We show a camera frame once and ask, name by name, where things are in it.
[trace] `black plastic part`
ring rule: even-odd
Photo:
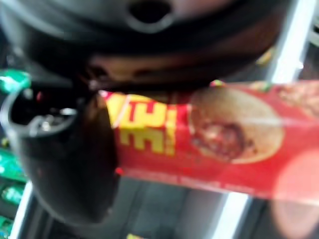
[[[22,95],[7,98],[0,119],[39,202],[64,223],[101,223],[110,212],[118,183],[113,132],[103,99],[92,97],[78,104],[76,115],[43,131],[28,125],[37,111]],[[73,106],[70,99],[64,101]]]
[[[220,13],[177,22],[156,34],[101,24],[40,0],[5,0],[1,16],[10,41],[32,57],[50,49],[49,56],[72,52],[75,60],[95,52],[154,55],[202,48],[242,31],[288,2],[240,0]]]

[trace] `snack can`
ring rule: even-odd
[[[319,202],[319,81],[102,95],[125,176]]]

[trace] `green product packaging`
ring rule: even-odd
[[[30,87],[29,75],[24,71],[8,69],[0,71],[0,90],[12,93],[21,88]]]
[[[0,148],[0,176],[3,178],[26,183],[27,177],[19,165],[17,158]]]
[[[0,216],[0,239],[8,239],[12,230],[13,221]]]
[[[4,187],[1,192],[1,197],[7,203],[19,205],[23,196],[24,187],[8,186]]]

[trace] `hole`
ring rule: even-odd
[[[168,15],[171,7],[167,2],[160,0],[140,0],[130,5],[129,12],[138,21],[152,24]]]

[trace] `red packaging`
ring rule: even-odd
[[[125,176],[319,203],[317,81],[103,96]]]

